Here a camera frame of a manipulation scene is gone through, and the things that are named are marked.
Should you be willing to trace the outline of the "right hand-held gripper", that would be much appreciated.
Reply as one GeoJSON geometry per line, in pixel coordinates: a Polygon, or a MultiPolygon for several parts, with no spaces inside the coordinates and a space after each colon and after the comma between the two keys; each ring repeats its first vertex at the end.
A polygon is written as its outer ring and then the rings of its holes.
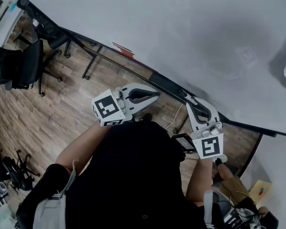
{"type": "Polygon", "coordinates": [[[208,101],[194,97],[186,102],[193,132],[190,137],[201,159],[218,158],[224,154],[223,125],[217,109],[208,101]]]}

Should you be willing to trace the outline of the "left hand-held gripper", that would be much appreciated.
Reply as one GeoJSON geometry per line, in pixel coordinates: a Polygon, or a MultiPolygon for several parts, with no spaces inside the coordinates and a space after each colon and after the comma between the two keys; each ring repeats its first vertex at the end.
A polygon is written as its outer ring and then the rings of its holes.
{"type": "Polygon", "coordinates": [[[148,85],[130,83],[113,91],[108,89],[93,98],[92,111],[101,127],[121,125],[131,122],[134,114],[156,102],[159,96],[159,92],[148,85]]]}

